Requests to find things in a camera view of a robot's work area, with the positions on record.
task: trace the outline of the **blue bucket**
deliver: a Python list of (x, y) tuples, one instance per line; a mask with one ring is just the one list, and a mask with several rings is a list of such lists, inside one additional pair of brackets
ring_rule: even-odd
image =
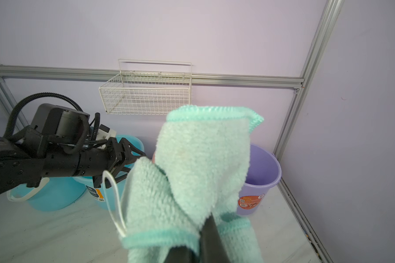
[[(133, 144), (133, 146), (135, 146), (136, 148), (138, 148), (141, 151), (144, 151), (144, 144), (141, 142), (141, 140), (139, 140), (138, 138), (134, 137), (134, 136), (130, 136), (130, 135), (117, 135), (116, 139), (117, 142), (120, 142), (121, 138), (126, 138), (128, 141), (130, 141), (131, 144)], [(133, 168), (133, 163), (129, 164), (129, 165), (125, 165), (125, 167), (127, 168)], [(122, 176), (125, 175), (125, 172), (119, 172), (116, 176)], [(74, 180), (78, 181), (79, 183), (83, 183), (86, 186), (86, 189), (89, 191), (90, 195), (95, 198), (95, 202), (98, 204), (98, 206), (100, 206), (100, 208), (108, 210), (107, 207), (107, 203), (108, 202), (110, 204), (110, 209), (111, 210), (115, 210), (115, 200), (114, 200), (114, 191), (113, 188), (107, 188), (107, 200), (105, 199), (104, 196), (104, 191), (101, 188), (94, 188), (93, 186), (93, 181), (92, 181), (92, 177), (91, 176), (85, 176), (85, 177), (73, 177)], [(119, 195), (121, 197), (121, 194), (123, 193), (124, 190), (124, 186), (126, 185), (126, 180), (122, 180), (120, 182), (117, 183), (117, 188), (118, 188), (118, 192)]]
[(72, 177), (44, 177), (39, 187), (21, 184), (7, 192), (7, 198), (14, 202), (28, 202), (39, 211), (56, 211), (76, 201), (85, 191), (82, 184)]

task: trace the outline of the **bucket handle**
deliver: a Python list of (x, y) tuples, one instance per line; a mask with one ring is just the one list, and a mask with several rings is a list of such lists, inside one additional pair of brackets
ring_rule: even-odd
[(122, 211), (121, 211), (122, 209), (121, 209), (121, 204), (120, 204), (120, 195), (119, 195), (119, 192), (118, 192), (117, 182), (114, 179), (113, 175), (109, 171), (105, 170), (105, 171), (102, 172), (102, 184), (101, 184), (101, 187), (102, 187), (102, 189), (104, 191), (104, 196), (105, 196), (106, 200), (108, 200), (108, 197), (107, 197), (107, 190), (106, 190), (106, 187), (105, 187), (105, 179), (108, 179), (108, 181), (110, 182), (111, 186), (113, 187), (114, 200), (115, 200), (115, 205), (116, 205), (116, 213), (114, 214), (111, 211), (110, 203), (107, 201), (108, 212), (110, 212), (111, 219), (113, 220), (113, 222), (114, 222), (119, 234), (121, 235), (121, 237), (126, 237), (126, 235), (127, 235), (127, 227), (126, 227), (126, 224), (125, 224), (125, 222), (123, 220), (123, 215), (122, 215)]
[(23, 197), (14, 197), (11, 194), (11, 190), (7, 191), (6, 195), (7, 195), (7, 199), (9, 199), (9, 201), (12, 202), (23, 202), (28, 200), (29, 198), (33, 197), (34, 195), (36, 195), (39, 191), (41, 191), (41, 189), (43, 187), (45, 187), (45, 185), (50, 181), (50, 179), (48, 177), (43, 177), (41, 179), (40, 185), (38, 187), (33, 187), (33, 189), (27, 193), (25, 196)]

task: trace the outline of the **purple bucket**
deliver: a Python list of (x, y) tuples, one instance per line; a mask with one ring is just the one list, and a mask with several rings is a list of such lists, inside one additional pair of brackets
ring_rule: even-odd
[(275, 156), (262, 148), (250, 145), (250, 167), (238, 199), (237, 214), (256, 211), (269, 188), (281, 180), (281, 166)]

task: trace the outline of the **robotic arm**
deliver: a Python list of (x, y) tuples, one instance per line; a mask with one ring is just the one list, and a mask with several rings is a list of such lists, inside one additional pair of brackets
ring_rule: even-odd
[[(32, 123), (12, 135), (22, 107), (36, 98), (48, 96), (62, 98), (76, 110), (42, 104)], [(100, 188), (104, 170), (114, 175), (129, 172), (124, 166), (145, 156), (127, 139), (117, 142), (116, 138), (109, 137), (110, 129), (106, 126), (101, 124), (98, 130), (98, 125), (90, 128), (89, 114), (69, 100), (55, 93), (38, 93), (15, 106), (6, 132), (0, 137), (0, 194), (23, 183), (38, 187), (42, 177), (92, 176), (94, 187)], [(107, 135), (106, 139), (96, 140), (98, 133)], [(119, 176), (116, 182), (126, 177), (127, 174)]]

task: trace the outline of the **metal frame post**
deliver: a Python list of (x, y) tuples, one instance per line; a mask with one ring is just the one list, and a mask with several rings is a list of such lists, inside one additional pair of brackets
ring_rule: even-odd
[[(1, 77), (55, 79), (55, 80), (88, 80), (108, 81), (119, 73), (113, 69), (70, 69), (35, 66), (0, 65)], [(193, 85), (239, 85), (250, 87), (302, 87), (301, 77), (282, 76), (250, 76), (192, 73)]]
[[(0, 76), (0, 108), (5, 113), (6, 117), (9, 117), (13, 108), (16, 106), (16, 100), (13, 97), (9, 87), (6, 85), (3, 78)], [(15, 129), (21, 130), (25, 126), (29, 125), (23, 113), (19, 113), (18, 119), (16, 120)]]
[[(290, 110), (285, 118), (283, 129), (281, 130), (281, 134), (274, 149), (274, 155), (278, 161), (281, 161), (282, 155), (284, 154), (285, 146), (300, 113), (304, 99), (306, 98), (313, 76), (316, 72), (317, 66), (319, 65), (323, 51), (325, 50), (343, 3), (344, 0), (328, 0), (327, 5), (325, 6), (321, 22), (319, 23), (315, 39), (312, 42), (310, 53), (306, 59), (305, 67), (301, 74), (301, 77), (304, 79), (303, 85), (301, 88), (296, 90), (295, 99), (291, 103)], [(320, 260), (324, 263), (332, 263), (331, 257), (328, 255), (325, 247), (320, 242), (300, 206), (291, 194), (284, 179), (281, 179), (278, 184), (278, 188), (290, 206), (297, 221), (299, 221), (303, 231), (307, 234), (311, 243), (315, 247)]]

